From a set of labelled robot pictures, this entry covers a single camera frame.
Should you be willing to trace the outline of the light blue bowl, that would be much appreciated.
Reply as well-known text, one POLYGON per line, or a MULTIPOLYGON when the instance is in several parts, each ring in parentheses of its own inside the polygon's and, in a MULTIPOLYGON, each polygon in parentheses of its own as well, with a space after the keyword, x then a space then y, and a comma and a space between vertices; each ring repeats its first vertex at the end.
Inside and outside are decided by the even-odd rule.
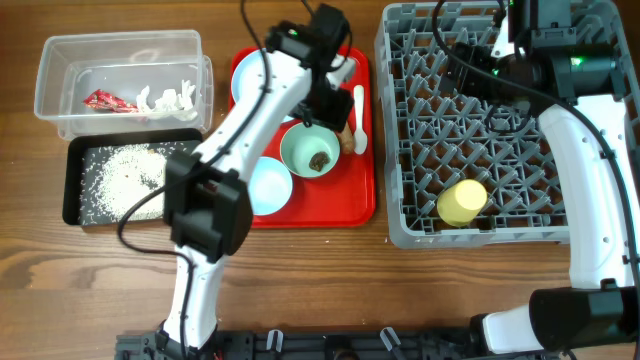
POLYGON ((293 180, 283 163, 271 157, 260 157, 248 185, 253 213, 266 216, 278 212, 289 201, 293 180))

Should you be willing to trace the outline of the yellow plastic cup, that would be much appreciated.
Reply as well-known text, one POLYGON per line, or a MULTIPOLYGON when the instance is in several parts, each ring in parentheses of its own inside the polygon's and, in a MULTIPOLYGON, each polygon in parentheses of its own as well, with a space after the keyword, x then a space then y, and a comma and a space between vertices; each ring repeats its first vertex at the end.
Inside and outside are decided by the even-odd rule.
POLYGON ((488 201, 485 187, 476 180, 466 179, 444 191, 437 201, 441 220, 454 227, 470 224, 488 201))

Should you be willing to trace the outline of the white tissue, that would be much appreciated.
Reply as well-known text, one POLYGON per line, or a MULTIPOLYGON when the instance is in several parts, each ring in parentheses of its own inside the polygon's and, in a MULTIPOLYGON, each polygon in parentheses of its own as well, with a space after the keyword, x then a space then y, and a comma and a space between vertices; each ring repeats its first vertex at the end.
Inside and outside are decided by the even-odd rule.
POLYGON ((177 112, 175 118, 178 120, 191 121, 197 117, 192 100, 195 90, 196 86, 192 85, 190 80, 182 80, 180 93, 177 93, 175 89, 166 89, 162 96, 154 102, 155 106, 150 107, 147 103, 150 87, 146 86, 136 96, 136 107, 138 112, 145 114, 149 120, 167 118, 171 113, 177 112))

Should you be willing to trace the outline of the white rice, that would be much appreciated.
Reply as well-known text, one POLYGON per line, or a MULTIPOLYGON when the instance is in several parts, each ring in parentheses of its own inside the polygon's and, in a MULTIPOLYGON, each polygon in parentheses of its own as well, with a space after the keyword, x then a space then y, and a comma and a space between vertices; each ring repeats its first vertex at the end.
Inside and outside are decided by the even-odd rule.
POLYGON ((170 155, 191 152, 195 141, 100 146, 82 156, 81 226, 118 222, 141 198, 165 184, 170 155))

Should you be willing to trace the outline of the red snack wrapper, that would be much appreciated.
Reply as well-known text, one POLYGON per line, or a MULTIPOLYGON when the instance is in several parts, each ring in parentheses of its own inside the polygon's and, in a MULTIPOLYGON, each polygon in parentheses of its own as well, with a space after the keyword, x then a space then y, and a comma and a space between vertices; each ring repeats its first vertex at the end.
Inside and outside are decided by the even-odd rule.
POLYGON ((103 90, 96 90, 84 101, 84 105, 94 110, 108 111, 114 113, 137 113, 138 108, 125 100, 116 97, 103 90))

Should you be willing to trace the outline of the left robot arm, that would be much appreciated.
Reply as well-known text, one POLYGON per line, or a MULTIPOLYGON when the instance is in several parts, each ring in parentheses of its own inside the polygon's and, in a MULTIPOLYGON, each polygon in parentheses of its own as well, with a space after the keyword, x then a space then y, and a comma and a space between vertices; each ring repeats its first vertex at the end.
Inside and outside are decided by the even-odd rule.
POLYGON ((253 221, 248 183, 281 121, 341 131, 354 100, 341 84, 354 65, 338 52, 350 42, 344 13, 321 4, 308 24, 282 21, 260 45, 258 85, 192 153, 166 166, 164 221, 178 258, 175 298, 162 332, 182 359, 198 357, 216 329, 223 263, 253 221))

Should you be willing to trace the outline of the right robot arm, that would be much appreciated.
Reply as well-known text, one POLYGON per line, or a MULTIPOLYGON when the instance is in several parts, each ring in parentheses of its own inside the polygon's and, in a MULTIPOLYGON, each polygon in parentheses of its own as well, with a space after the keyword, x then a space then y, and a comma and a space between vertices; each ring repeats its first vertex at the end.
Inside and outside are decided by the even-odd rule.
POLYGON ((447 47, 444 85, 482 100, 527 102, 550 146, 569 226, 570 285, 533 292, 481 319, 486 350, 511 354, 637 342, 639 199, 626 142, 621 60, 582 44, 566 1, 501 2, 493 58, 447 47))

